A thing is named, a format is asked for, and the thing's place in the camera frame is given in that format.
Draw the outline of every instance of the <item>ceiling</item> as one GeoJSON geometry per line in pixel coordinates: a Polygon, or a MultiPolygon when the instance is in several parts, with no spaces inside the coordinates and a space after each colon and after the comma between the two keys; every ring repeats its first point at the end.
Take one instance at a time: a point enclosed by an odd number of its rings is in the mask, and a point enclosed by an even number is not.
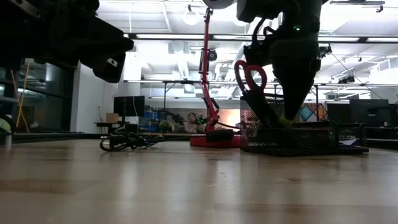
{"type": "MultiPolygon", "coordinates": [[[[322,7],[321,34],[323,35],[378,35],[398,37],[398,1],[385,0],[384,10],[377,13],[379,6],[342,6],[326,3],[322,7]]],[[[201,1],[100,1],[98,17],[132,33],[191,33],[204,31],[203,15],[206,6],[201,1]],[[188,13],[188,4],[196,12],[188,13]]],[[[215,11],[210,22],[211,34],[250,34],[252,24],[238,22],[236,7],[215,11]]],[[[276,28],[277,19],[265,24],[276,28]]],[[[184,41],[188,46],[202,46],[202,42],[184,41]]],[[[178,70],[180,57],[169,54],[166,40],[135,40],[136,51],[142,65],[142,74],[152,79],[162,80],[162,75],[178,70]]],[[[216,49],[218,59],[210,64],[215,72],[217,63],[231,63],[237,59],[242,42],[214,41],[210,48],[216,49]]],[[[332,77],[348,69],[354,69],[358,77],[369,76],[369,69],[388,58],[398,57],[398,44],[331,44],[333,55],[322,60],[317,79],[334,82],[332,77]]],[[[185,55],[190,71],[198,70],[200,51],[189,50],[185,55]]]]}

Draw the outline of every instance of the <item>wooden table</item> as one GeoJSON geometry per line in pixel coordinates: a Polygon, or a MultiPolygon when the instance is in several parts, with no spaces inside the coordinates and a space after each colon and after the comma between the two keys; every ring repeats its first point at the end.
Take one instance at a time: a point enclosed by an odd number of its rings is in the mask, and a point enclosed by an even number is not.
{"type": "Polygon", "coordinates": [[[269,157],[164,142],[0,149],[0,223],[398,223],[398,153],[269,157]]]}

